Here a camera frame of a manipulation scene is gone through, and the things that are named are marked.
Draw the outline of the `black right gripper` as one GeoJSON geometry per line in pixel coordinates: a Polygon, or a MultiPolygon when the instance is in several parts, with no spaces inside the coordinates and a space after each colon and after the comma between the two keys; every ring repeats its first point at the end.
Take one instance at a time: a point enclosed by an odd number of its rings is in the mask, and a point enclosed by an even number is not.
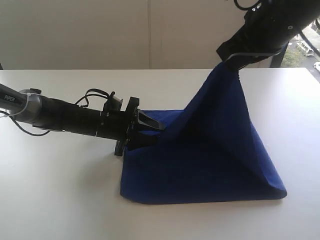
{"type": "Polygon", "coordinates": [[[296,34],[283,4],[262,4],[245,14],[243,26],[216,52],[229,69],[241,70],[279,54],[296,34]]]}

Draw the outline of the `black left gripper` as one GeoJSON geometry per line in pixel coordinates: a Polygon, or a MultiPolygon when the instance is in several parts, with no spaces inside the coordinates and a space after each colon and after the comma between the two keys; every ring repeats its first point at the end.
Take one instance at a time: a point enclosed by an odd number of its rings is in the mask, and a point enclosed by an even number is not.
{"type": "Polygon", "coordinates": [[[131,97],[124,111],[107,110],[106,102],[103,110],[100,113],[96,136],[116,140],[114,154],[122,156],[124,148],[127,144],[127,150],[153,146],[158,142],[157,135],[148,135],[142,132],[134,132],[129,137],[130,128],[133,125],[136,116],[137,131],[153,131],[162,132],[165,130],[165,125],[138,109],[140,99],[131,97]]]}

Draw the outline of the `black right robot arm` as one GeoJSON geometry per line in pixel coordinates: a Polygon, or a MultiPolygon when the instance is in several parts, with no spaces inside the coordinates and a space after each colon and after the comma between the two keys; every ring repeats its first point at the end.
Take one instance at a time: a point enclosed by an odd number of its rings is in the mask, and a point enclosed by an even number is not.
{"type": "Polygon", "coordinates": [[[222,99],[239,70],[282,51],[285,43],[320,14],[318,0],[262,0],[245,8],[243,26],[216,50],[222,62],[216,66],[187,107],[163,131],[131,134],[127,149],[179,142],[204,142],[213,136],[222,99]]]}

